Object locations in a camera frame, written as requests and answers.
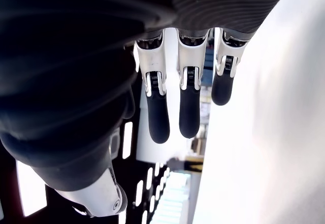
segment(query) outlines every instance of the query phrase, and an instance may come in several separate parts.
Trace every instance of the white surface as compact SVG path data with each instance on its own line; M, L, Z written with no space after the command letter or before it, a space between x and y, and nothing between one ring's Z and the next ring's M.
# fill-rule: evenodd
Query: white surface
M29 216L47 206L45 183L30 166L19 161L16 166L22 210Z
M0 220L2 220L4 218L4 212L2 210L2 205L1 205L1 201L0 201Z
M127 122L124 126L124 138L123 138L123 152L122 158L126 159L131 154L131 142L132 142L132 122Z
M194 224L325 223L325 0L281 0L211 106Z
M155 202L155 196L153 195L153 196L151 196L151 199L150 199L150 207L149 207L150 213L153 212L154 202Z
M142 201L142 189L143 189L143 181L140 180L137 184L137 193L136 193L136 206L139 206Z
M125 224L125 223L126 223L126 210L118 214L118 224Z
M151 188L151 184L152 184L152 167L150 167L148 169L148 174L147 174L147 184L146 184L146 188L147 190L149 190Z
M157 162L154 167L154 176L155 177L157 177L159 175L159 170L160 170L160 164L159 164L159 162Z
M147 224L147 216L148 216L148 211L144 211L142 214L142 224Z
M170 122L170 136L164 144L156 144L149 134L148 106L145 97L145 89L142 86L140 100L140 121L137 146L137 160L156 163L165 163L172 157L182 158L183 152L187 152L186 138L179 131L179 103L180 88L177 72L177 36L174 28L165 30L165 56L166 56L166 89L167 107Z

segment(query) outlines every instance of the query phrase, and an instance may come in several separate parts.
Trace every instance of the robotic hand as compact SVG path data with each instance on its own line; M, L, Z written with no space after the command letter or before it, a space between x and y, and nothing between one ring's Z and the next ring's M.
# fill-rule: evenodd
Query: robotic hand
M248 41L279 0L2 0L0 138L6 150L91 216L127 206L108 144L132 117L136 40L150 134L164 143L164 29L178 30L179 127L196 135L207 33L220 27L212 99L226 104Z
M186 138L193 138L200 127L200 90L207 35L209 30L177 30L178 69L180 74L179 129ZM216 74L212 100L225 105L231 97L237 65L253 34L221 28L217 46ZM154 142L164 143L170 126L167 109L166 62L164 31L151 32L136 41L142 79L148 102L149 131Z

